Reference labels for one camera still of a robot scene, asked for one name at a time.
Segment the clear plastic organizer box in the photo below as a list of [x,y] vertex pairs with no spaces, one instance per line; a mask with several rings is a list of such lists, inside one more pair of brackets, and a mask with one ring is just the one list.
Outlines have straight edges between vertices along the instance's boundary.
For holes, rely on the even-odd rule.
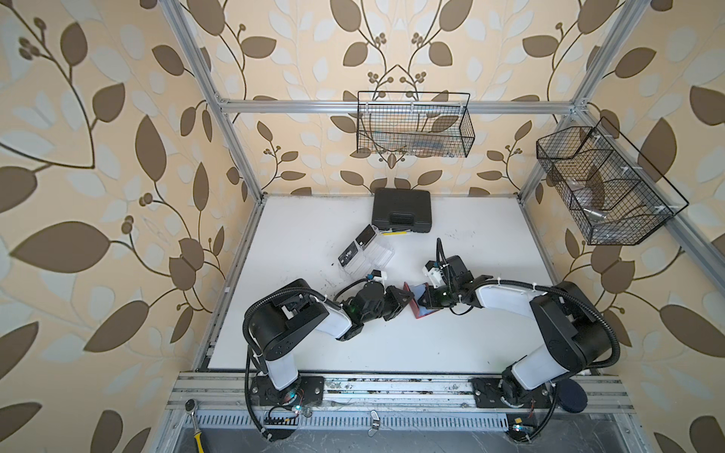
[[366,250],[360,250],[356,258],[347,267],[343,268],[339,264],[339,256],[336,262],[339,264],[341,272],[347,277],[362,279],[374,270],[384,271],[394,254],[395,251],[390,241],[381,236],[377,237]]

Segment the red leather card holder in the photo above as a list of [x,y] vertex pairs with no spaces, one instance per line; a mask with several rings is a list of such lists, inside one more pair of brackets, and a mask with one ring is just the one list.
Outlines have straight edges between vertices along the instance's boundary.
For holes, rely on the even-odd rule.
[[411,307],[413,316],[416,319],[421,319],[440,311],[440,308],[432,308],[430,306],[430,302],[432,302],[430,296],[432,293],[430,292],[429,283],[410,285],[405,282],[404,290],[413,294],[413,299],[410,301],[409,306]]

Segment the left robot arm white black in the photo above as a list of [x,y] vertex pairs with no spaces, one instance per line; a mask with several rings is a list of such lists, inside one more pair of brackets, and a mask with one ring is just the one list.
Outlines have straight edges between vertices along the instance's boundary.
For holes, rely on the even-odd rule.
[[248,365],[286,392],[299,381],[293,352],[310,334],[322,332],[348,341],[368,322],[396,318],[413,301],[413,293],[384,284],[373,271],[328,297],[297,279],[258,300],[245,312],[243,334]]

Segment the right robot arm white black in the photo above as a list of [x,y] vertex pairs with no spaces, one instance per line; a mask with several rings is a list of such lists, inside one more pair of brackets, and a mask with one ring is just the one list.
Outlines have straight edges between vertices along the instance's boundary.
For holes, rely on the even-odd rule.
[[416,303],[428,311],[451,309],[458,304],[509,311],[536,322],[543,345],[501,374],[500,389],[510,401],[518,394],[585,369],[608,368],[620,358],[614,328],[571,282],[545,286],[478,277],[457,290],[450,283],[438,287],[426,284]]

